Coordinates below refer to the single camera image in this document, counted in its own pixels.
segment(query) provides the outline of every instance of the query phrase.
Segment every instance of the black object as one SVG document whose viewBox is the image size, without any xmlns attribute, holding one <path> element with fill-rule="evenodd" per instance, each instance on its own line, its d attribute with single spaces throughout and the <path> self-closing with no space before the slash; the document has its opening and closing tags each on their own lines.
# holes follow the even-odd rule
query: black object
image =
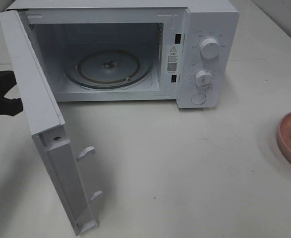
<svg viewBox="0 0 291 238">
<path fill-rule="evenodd" d="M 8 99 L 5 94 L 16 85 L 13 71 L 0 71 L 0 115 L 15 116 L 23 111 L 20 98 Z"/>
<path fill-rule="evenodd" d="M 171 79 L 171 83 L 176 83 L 176 78 L 177 78 L 177 75 L 173 74 L 172 79 Z"/>
<path fill-rule="evenodd" d="M 181 34 L 175 35 L 175 44 L 180 44 Z"/>
</svg>

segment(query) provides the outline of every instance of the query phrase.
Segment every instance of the qr code label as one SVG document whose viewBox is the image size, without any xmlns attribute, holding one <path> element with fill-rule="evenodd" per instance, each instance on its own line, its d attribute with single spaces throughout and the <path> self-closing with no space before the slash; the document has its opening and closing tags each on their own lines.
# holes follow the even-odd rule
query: qr code label
<svg viewBox="0 0 291 238">
<path fill-rule="evenodd" d="M 177 63 L 168 63 L 167 64 L 167 71 L 168 72 L 175 72 L 177 69 Z"/>
</svg>

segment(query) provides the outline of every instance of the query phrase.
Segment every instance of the control panel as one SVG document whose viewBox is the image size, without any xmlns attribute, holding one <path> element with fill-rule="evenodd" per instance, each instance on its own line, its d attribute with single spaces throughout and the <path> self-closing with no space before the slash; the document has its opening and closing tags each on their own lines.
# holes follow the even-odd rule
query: control panel
<svg viewBox="0 0 291 238">
<path fill-rule="evenodd" d="M 214 107 L 223 84 L 239 14 L 190 14 L 177 104 L 179 108 Z"/>
</svg>

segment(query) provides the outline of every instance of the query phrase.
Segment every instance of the table surface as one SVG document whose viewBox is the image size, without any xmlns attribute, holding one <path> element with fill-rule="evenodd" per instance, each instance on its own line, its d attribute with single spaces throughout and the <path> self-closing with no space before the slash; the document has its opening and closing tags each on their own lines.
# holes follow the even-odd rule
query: table surface
<svg viewBox="0 0 291 238">
<path fill-rule="evenodd" d="M 291 238 L 291 39 L 255 4 L 240 20 L 216 108 L 174 101 L 60 103 L 87 188 L 105 192 L 83 238 Z M 0 28 L 0 69 L 10 69 Z M 14 87 L 8 97 L 18 97 Z M 24 113 L 0 116 L 0 238 L 75 237 Z"/>
</svg>

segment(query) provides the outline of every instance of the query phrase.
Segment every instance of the control knob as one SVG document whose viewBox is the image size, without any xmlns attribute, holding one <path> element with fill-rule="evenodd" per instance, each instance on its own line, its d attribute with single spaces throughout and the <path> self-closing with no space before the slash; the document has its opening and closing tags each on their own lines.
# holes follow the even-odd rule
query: control knob
<svg viewBox="0 0 291 238">
<path fill-rule="evenodd" d="M 207 70 L 201 70 L 195 75 L 195 84 L 197 87 L 202 88 L 212 83 L 212 75 L 211 72 Z"/>
<path fill-rule="evenodd" d="M 216 38 L 207 38 L 200 43 L 200 53 L 205 59 L 213 59 L 219 55 L 220 43 Z"/>
</svg>

